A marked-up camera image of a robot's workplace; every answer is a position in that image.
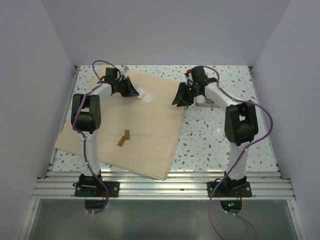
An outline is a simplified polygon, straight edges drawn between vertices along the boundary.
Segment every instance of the cable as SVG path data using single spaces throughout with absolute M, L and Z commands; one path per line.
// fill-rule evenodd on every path
M 230 94 L 228 94 L 223 88 L 220 87 L 220 83 L 219 83 L 219 80 L 220 80 L 220 74 L 218 73 L 217 70 L 215 70 L 214 68 L 212 67 L 209 67 L 209 66 L 205 66 L 205 65 L 199 65 L 199 66 L 195 66 L 193 67 L 192 69 L 197 69 L 197 68 L 207 68 L 207 69 L 210 69 L 212 71 L 215 72 L 216 76 L 217 76 L 217 81 L 216 81 L 216 84 L 217 84 L 217 87 L 218 89 L 224 94 L 226 95 L 228 98 L 234 100 L 235 102 L 239 102 L 239 103 L 244 103 L 244 104 L 252 104 L 252 105 L 255 105 L 257 106 L 258 108 L 262 109 L 266 114 L 267 116 L 269 117 L 269 120 L 270 120 L 270 129 L 268 130 L 268 132 L 260 137 L 259 139 L 253 141 L 253 142 L 250 142 L 248 145 L 246 145 L 243 150 L 241 151 L 240 155 L 238 156 L 238 158 L 236 159 L 235 163 L 232 165 L 232 167 L 230 168 L 230 170 L 225 174 L 225 176 L 222 178 L 222 180 L 214 187 L 211 195 L 210 195 L 210 199 L 209 199 L 209 206 L 208 206 L 208 215 L 209 215 L 209 219 L 210 219 L 210 223 L 211 223 L 211 226 L 213 227 L 214 231 L 216 232 L 216 234 L 222 239 L 224 240 L 224 237 L 219 233 L 213 219 L 212 219 L 212 214 L 211 214 L 211 207 L 212 207 L 212 198 L 215 194 L 215 191 L 218 189 L 218 187 L 221 185 L 221 183 L 228 177 L 228 175 L 231 173 L 231 171 L 235 168 L 235 166 L 238 164 L 238 162 L 240 161 L 241 157 L 244 155 L 245 151 L 248 150 L 248 148 L 250 146 L 252 146 L 253 144 L 256 144 L 260 141 L 262 141 L 263 139 L 265 139 L 266 137 L 268 137 L 270 135 L 270 133 L 272 132 L 272 129 L 274 128 L 274 120 L 271 116 L 271 114 L 269 113 L 269 111 L 261 106 L 260 104 L 258 103 L 255 103 L 255 102 L 252 102 L 252 101 L 244 101 L 244 100 L 240 100 L 240 99 L 236 99 L 236 98 L 233 98 Z M 253 229 L 254 231 L 254 239 L 257 240 L 258 239 L 258 232 L 257 232 L 257 229 L 256 227 L 248 220 L 246 219 L 245 217 L 243 216 L 240 216 L 238 214 L 236 214 L 235 216 L 237 216 L 238 218 L 244 220 L 245 222 L 247 222 Z
M 95 174 L 95 172 L 92 170 L 92 168 L 91 168 L 91 166 L 90 166 L 90 163 L 89 163 L 89 161 L 88 161 L 88 159 L 87 159 L 87 152 L 86 152 L 86 141 L 87 141 L 87 138 L 86 138 L 86 135 L 84 134 L 83 131 L 76 129 L 76 123 L 77 123 L 77 121 L 78 121 L 78 118 L 79 118 L 79 115 L 80 115 L 80 113 L 81 113 L 81 110 L 82 110 L 82 108 L 83 108 L 83 106 L 84 106 L 84 104 L 85 104 L 85 100 L 86 100 L 87 95 L 92 94 L 93 91 L 95 91 L 96 89 L 100 88 L 101 85 L 102 85 L 102 80 L 101 80 L 101 78 L 99 77 L 97 71 L 95 70 L 95 63 L 97 63 L 97 62 L 102 62 L 102 63 L 109 64 L 109 65 L 111 65 L 112 67 L 114 67 L 115 69 L 117 69 L 118 72 L 120 73 L 120 70 L 119 70 L 118 68 L 116 68 L 113 64 L 111 64 L 110 62 L 107 62 L 107 61 L 104 61 L 104 60 L 95 60 L 95 61 L 92 63 L 92 69 L 93 69 L 93 72 L 94 72 L 94 74 L 96 75 L 96 77 L 99 79 L 99 85 L 95 86 L 91 91 L 89 91 L 89 92 L 87 92 L 87 93 L 85 93 L 85 94 L 83 95 L 81 104 L 80 104 L 80 106 L 79 106 L 79 109 L 78 109 L 75 117 L 74 117 L 74 121 L 73 121 L 73 124 L 72 124 L 72 129 L 73 129 L 74 131 L 77 131 L 78 133 L 80 133 L 80 134 L 82 135 L 82 137 L 83 137 L 83 157 L 84 157 L 84 162 L 85 162 L 85 164 L 87 165 L 87 167 L 88 167 L 88 169 L 90 170 L 90 172 L 92 173 L 92 175 L 94 176 L 94 178 L 101 184 L 101 186 L 102 186 L 102 187 L 104 188 L 104 190 L 105 190 L 105 203 L 104 203 L 104 206 L 103 206 L 103 208 L 101 208 L 101 209 L 98 210 L 98 211 L 92 210 L 92 213 L 93 213 L 93 214 L 101 213 L 101 212 L 106 208 L 106 206 L 107 206 L 107 204 L 108 204 L 108 201 L 109 201 L 109 191 L 108 191 L 107 186 L 104 184 L 104 182 Z

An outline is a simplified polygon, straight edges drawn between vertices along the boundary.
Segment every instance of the black mounting bracket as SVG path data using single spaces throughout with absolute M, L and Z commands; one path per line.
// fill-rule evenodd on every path
M 103 181 L 103 183 L 108 189 L 108 196 L 110 198 L 117 198 L 119 195 L 120 183 L 118 181 Z M 74 183 L 73 186 L 75 187 L 75 197 L 105 197 L 105 189 L 94 176 L 85 176 L 84 174 L 81 174 L 79 176 L 79 181 Z
M 208 181 L 206 183 L 209 198 L 214 188 L 219 183 L 217 179 L 215 181 Z M 238 198 L 239 196 L 243 198 L 252 197 L 251 186 L 247 181 L 246 176 L 239 180 L 231 180 L 229 177 L 227 177 L 214 192 L 213 198 Z

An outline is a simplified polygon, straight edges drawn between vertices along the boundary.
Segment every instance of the purple cable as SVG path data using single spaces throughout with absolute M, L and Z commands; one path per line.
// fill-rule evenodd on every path
M 76 129 L 76 123 L 77 123 L 77 121 L 78 121 L 78 118 L 79 118 L 79 115 L 80 115 L 80 113 L 81 113 L 81 110 L 82 110 L 82 108 L 83 108 L 83 106 L 84 106 L 84 104 L 85 104 L 85 100 L 86 100 L 87 95 L 92 94 L 93 91 L 95 91 L 96 89 L 100 88 L 101 85 L 102 85 L 102 81 L 101 81 L 101 79 L 100 79 L 97 71 L 95 70 L 95 63 L 97 63 L 97 62 L 102 62 L 102 63 L 109 64 L 109 65 L 111 65 L 112 67 L 114 67 L 115 69 L 118 70 L 118 68 L 116 68 L 113 64 L 111 64 L 110 62 L 104 61 L 104 60 L 95 60 L 95 61 L 92 63 L 93 72 L 94 72 L 94 74 L 96 75 L 96 77 L 99 79 L 99 83 L 100 83 L 100 84 L 97 85 L 97 86 L 95 86 L 94 88 L 92 88 L 91 91 L 89 91 L 89 92 L 87 92 L 87 93 L 85 93 L 85 94 L 83 95 L 81 104 L 80 104 L 80 106 L 79 106 L 79 109 L 78 109 L 75 117 L 74 117 L 74 121 L 73 121 L 73 124 L 72 124 L 72 129 L 73 129 L 74 131 L 77 131 L 78 133 L 80 133 L 80 134 L 82 135 L 82 137 L 83 137 L 83 157 L 84 157 L 85 164 L 87 165 L 88 169 L 90 170 L 90 172 L 92 173 L 92 175 L 94 176 L 94 178 L 102 185 L 102 187 L 104 188 L 105 193 L 106 193 L 104 206 L 103 206 L 100 210 L 98 210 L 98 211 L 96 211 L 96 212 L 93 211 L 93 214 L 98 214 L 98 213 L 102 212 L 102 211 L 106 208 L 106 206 L 107 206 L 107 204 L 108 204 L 108 201 L 109 201 L 109 191 L 108 191 L 107 186 L 106 186 L 106 185 L 104 184 L 104 182 L 95 174 L 95 172 L 92 170 L 92 168 L 91 168 L 91 166 L 90 166 L 90 164 L 89 164 L 89 161 L 88 161 L 88 158 L 87 158 L 87 153 L 86 153 L 86 140 L 87 140 L 87 139 L 86 139 L 86 135 L 84 134 L 83 131 Z
M 268 131 L 264 136 L 260 137 L 259 139 L 255 140 L 255 141 L 253 141 L 253 142 L 250 142 L 248 145 L 246 145 L 246 146 L 243 148 L 243 150 L 241 151 L 240 155 L 239 155 L 238 158 L 236 159 L 235 163 L 232 165 L 232 167 L 231 167 L 230 170 L 226 173 L 226 175 L 222 178 L 222 180 L 215 186 L 215 188 L 213 189 L 213 191 L 212 191 L 212 193 L 211 193 L 211 195 L 210 195 L 209 206 L 208 206 L 209 219 L 210 219 L 211 225 L 212 225 L 214 231 L 216 232 L 216 234 L 217 234 L 222 240 L 224 240 L 224 237 L 219 233 L 219 231 L 218 231 L 218 229 L 217 229 L 217 227 L 216 227 L 216 225 L 215 225 L 215 223 L 214 223 L 214 221 L 213 221 L 213 219 L 212 219 L 212 214 L 211 214 L 212 198 L 213 198 L 216 190 L 218 189 L 218 187 L 221 185 L 221 183 L 228 177 L 228 175 L 231 173 L 231 171 L 235 168 L 235 166 L 237 165 L 237 163 L 240 161 L 240 159 L 241 159 L 241 157 L 244 155 L 245 151 L 247 151 L 248 148 L 249 148 L 250 146 L 252 146 L 253 144 L 256 144 L 256 143 L 262 141 L 263 139 L 265 139 L 266 137 L 268 137 L 268 136 L 270 135 L 272 129 L 274 128 L 274 121 L 273 121 L 273 118 L 272 118 L 271 114 L 269 113 L 269 111 L 268 111 L 265 107 L 261 106 L 261 105 L 258 104 L 258 103 L 252 102 L 252 101 L 244 101 L 244 100 L 240 100 L 240 99 L 233 98 L 233 97 L 232 97 L 230 94 L 228 94 L 223 88 L 221 88 L 220 85 L 219 85 L 220 74 L 218 73 L 217 70 L 215 70 L 215 69 L 212 68 L 212 67 L 204 66 L 204 65 L 195 66 L 195 67 L 193 67 L 192 69 L 196 69 L 196 68 L 207 68 L 207 69 L 210 69 L 210 70 L 214 71 L 215 74 L 216 74 L 216 76 L 217 76 L 216 85 L 217 85 L 218 89 L 219 89 L 224 95 L 226 95 L 228 98 L 234 100 L 235 102 L 244 103 L 244 104 L 252 104 L 252 105 L 257 106 L 258 108 L 262 109 L 262 110 L 268 115 L 268 117 L 269 117 L 269 119 L 270 119 L 270 129 L 269 129 L 269 131 Z M 256 227 L 255 227 L 248 219 L 246 219 L 245 217 L 240 216 L 240 215 L 238 215 L 238 214 L 236 214 L 235 216 L 238 217 L 238 218 L 240 218 L 240 219 L 242 219 L 242 220 L 244 220 L 245 222 L 247 222 L 247 223 L 252 227 L 252 229 L 253 229 L 253 231 L 254 231 L 254 239 L 255 239 L 255 240 L 258 240 L 258 231 L 257 231 Z

